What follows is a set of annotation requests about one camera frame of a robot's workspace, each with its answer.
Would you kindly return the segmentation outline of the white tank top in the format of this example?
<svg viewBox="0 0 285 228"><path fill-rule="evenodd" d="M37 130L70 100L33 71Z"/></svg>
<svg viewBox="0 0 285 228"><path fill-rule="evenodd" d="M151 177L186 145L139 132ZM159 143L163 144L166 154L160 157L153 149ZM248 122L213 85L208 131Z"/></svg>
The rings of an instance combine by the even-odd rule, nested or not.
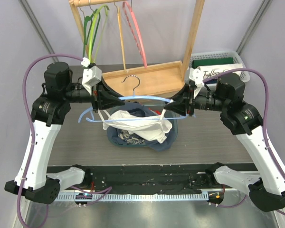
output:
<svg viewBox="0 0 285 228"><path fill-rule="evenodd" d="M113 127L136 134L147 141L163 143L166 134L172 129L172 123L164 118L165 109L160 115L155 115L144 105L134 102L125 102L119 108L112 114L106 110L98 112L104 130Z"/></svg>

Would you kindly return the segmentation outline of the wooden clothes rack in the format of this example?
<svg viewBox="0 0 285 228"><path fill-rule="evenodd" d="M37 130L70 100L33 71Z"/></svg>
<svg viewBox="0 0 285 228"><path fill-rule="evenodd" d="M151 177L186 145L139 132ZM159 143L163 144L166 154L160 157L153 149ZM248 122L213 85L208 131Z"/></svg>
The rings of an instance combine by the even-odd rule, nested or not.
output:
<svg viewBox="0 0 285 228"><path fill-rule="evenodd" d="M103 5L109 4L109 0L71 0L69 2L78 31L80 33L81 39L84 43L84 28L81 20L81 15L83 11L81 7L92 6L92 5ZM199 27L199 22L201 14L204 7L204 1L198 0L195 2L194 12L192 16L187 46L183 61L174 61L161 64L150 65L147 69L142 67L127 68L119 71L112 71L103 74L103 79L109 84L115 91L123 95L131 95L131 86L134 82L131 81L130 84L122 85L118 80L124 79L128 75L136 75L140 78L141 84L138 87L138 95L173 95L185 84L185 73L190 63L190 57L192 54L194 42L196 39L196 34ZM93 59L96 59L96 53L93 52Z"/></svg>

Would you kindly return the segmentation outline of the lime green hanger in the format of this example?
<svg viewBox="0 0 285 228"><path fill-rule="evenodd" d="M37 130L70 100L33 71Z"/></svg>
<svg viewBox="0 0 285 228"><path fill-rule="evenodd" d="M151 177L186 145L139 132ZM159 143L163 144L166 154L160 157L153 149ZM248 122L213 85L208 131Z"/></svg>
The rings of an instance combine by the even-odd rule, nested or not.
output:
<svg viewBox="0 0 285 228"><path fill-rule="evenodd" d="M103 4L101 5L98 9L96 9L96 11L93 13L92 16L92 25L91 25L91 30L90 30L90 40L89 40L89 49L88 49L88 59L90 60L90 62L93 62L93 49L94 49L94 45L95 45L95 41L96 41L96 37L97 37L97 32L99 29L99 25L100 25L100 19L101 19L101 9L104 9L104 13L105 13L105 22L104 22L104 26L102 28L102 32L101 35L103 33L104 27L106 25L106 21L108 18L108 14L109 14L109 7L107 4Z"/></svg>

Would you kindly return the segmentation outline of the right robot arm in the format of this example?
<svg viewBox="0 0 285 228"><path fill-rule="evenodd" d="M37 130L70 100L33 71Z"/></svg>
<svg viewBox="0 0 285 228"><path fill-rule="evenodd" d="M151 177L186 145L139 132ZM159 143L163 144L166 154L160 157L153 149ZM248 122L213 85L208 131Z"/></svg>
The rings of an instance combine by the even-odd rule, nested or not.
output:
<svg viewBox="0 0 285 228"><path fill-rule="evenodd" d="M199 94L197 89L191 80L164 108L182 116L193 115L196 109L219 112L221 122L245 147L259 172L248 175L217 162L205 170L206 184L237 189L263 212L285 208L285 166L269 141L265 116L243 100L245 83L228 73L217 79L214 91Z"/></svg>

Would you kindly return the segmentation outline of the red tank top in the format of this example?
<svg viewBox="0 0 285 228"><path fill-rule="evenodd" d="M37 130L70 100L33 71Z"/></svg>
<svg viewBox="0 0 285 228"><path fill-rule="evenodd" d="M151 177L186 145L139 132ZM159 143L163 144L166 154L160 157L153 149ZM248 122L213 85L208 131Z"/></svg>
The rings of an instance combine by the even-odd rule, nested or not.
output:
<svg viewBox="0 0 285 228"><path fill-rule="evenodd" d="M157 110L152 110L152 109L149 109L151 112L153 112L154 114L156 115L161 115L162 113L160 111L157 111Z"/></svg>

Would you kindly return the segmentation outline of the yellow wooden hanger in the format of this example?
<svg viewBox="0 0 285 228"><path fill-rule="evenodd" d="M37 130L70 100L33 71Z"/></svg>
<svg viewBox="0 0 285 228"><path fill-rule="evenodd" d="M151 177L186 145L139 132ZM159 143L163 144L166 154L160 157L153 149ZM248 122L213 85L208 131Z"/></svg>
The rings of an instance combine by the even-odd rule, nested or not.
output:
<svg viewBox="0 0 285 228"><path fill-rule="evenodd" d="M122 31L121 12L120 12L120 8L116 5L116 3L114 3L114 6L116 7L116 11L117 11L117 22L118 22L118 28L119 28L119 37L120 37L120 44L121 44L123 69L124 69L124 71L127 71L126 61L125 61L124 42L123 42L124 39L123 39L123 31Z"/></svg>

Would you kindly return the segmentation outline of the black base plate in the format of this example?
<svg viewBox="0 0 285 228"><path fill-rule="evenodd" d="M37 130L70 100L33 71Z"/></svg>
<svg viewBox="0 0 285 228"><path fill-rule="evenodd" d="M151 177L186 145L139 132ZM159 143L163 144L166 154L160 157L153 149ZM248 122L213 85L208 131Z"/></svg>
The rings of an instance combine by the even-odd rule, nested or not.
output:
<svg viewBox="0 0 285 228"><path fill-rule="evenodd" d="M83 190L101 191L112 187L111 194L154 195L195 194L203 189L228 189L206 173L211 164L152 164L89 166L90 181Z"/></svg>

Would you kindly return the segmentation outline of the white printed folded cloth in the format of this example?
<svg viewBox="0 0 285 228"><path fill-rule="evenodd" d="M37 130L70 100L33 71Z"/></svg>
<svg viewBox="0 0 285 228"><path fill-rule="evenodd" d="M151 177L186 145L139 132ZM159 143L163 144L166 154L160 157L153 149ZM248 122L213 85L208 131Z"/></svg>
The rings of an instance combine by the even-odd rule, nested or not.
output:
<svg viewBox="0 0 285 228"><path fill-rule="evenodd" d="M223 72L242 68L243 64L225 64L225 65L211 65L211 66L198 66L197 69L203 73L203 78L210 78L212 76L217 76Z"/></svg>

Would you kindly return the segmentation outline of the pink hanger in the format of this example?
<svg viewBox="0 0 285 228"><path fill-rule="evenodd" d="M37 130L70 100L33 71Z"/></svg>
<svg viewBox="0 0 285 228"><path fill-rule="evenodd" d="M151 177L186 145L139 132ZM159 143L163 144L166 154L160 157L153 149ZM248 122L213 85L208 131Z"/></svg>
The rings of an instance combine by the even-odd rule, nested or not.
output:
<svg viewBox="0 0 285 228"><path fill-rule="evenodd" d="M128 22L130 31L132 33L133 39L136 43L136 46L138 48L138 52L142 58L143 66L145 69L147 69L147 58L146 58L146 53L144 50L144 45L143 45L143 39L140 33L139 25L136 20L135 14L133 12L133 9L130 5L129 2L123 1L122 3L122 9L125 14L126 20Z"/></svg>

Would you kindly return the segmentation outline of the green folded cloth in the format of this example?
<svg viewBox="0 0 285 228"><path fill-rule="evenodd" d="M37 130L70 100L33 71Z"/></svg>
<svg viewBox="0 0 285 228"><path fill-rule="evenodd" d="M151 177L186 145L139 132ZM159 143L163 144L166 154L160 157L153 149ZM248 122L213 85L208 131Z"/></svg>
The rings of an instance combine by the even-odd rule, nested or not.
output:
<svg viewBox="0 0 285 228"><path fill-rule="evenodd" d="M208 59L199 59L193 60L192 68L197 68L200 66L214 66L214 65L226 65L226 64L233 64L232 57L225 57L225 58L208 58Z"/></svg>

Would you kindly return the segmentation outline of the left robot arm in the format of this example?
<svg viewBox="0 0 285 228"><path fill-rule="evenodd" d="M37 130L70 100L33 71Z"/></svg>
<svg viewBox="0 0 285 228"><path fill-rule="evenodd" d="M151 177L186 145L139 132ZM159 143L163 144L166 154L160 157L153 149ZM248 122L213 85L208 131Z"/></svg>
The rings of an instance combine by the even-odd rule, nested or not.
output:
<svg viewBox="0 0 285 228"><path fill-rule="evenodd" d="M121 95L102 79L101 70L92 64L82 82L72 81L73 72L65 62L50 64L44 72L43 92L32 105L29 117L33 130L21 168L5 191L42 204L51 204L59 192L72 186L88 189L92 183L90 168L73 165L65 171L47 174L55 139L72 103L90 103L93 111L125 104Z"/></svg>

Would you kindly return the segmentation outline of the light blue hanger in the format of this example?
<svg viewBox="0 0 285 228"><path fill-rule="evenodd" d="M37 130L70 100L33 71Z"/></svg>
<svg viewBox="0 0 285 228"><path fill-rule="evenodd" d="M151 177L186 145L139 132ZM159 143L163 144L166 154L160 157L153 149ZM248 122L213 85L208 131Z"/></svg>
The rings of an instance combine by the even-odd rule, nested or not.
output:
<svg viewBox="0 0 285 228"><path fill-rule="evenodd" d="M168 105L173 104L173 103L176 104L177 101L175 99L168 99L168 98L164 98L164 97L151 96L151 95L136 95L135 94L135 89L138 88L140 83L141 83L139 77L137 77L136 75L128 75L128 76L126 76L123 79L123 81L121 83L124 83L127 80L127 78L130 78L130 77L136 78L138 80L138 84L133 88L133 94L131 96L121 96L121 97L118 97L117 99L119 99L121 101L126 101L126 100L157 100L157 101L166 102ZM88 118L88 117L86 118L86 120L88 122L91 122L91 123L100 122L99 120L95 120L95 117L94 117L94 114L93 114L93 107L91 106L90 108L84 110L80 114L80 116L78 118L78 123L80 123L82 121L82 118L88 112L91 114L91 118Z"/></svg>

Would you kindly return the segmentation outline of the white plastic basket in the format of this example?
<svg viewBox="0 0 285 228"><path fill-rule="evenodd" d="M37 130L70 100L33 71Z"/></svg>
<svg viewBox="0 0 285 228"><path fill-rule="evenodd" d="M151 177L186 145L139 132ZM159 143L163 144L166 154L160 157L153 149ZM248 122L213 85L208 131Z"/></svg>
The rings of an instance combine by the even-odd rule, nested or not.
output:
<svg viewBox="0 0 285 228"><path fill-rule="evenodd" d="M208 58L225 58L225 57L232 57L234 64L242 63L243 68L246 67L241 57L235 51L213 51L213 52L203 52L203 53L192 54L190 57L190 63L188 67L192 68L191 65L192 65L193 60L208 59Z"/></svg>

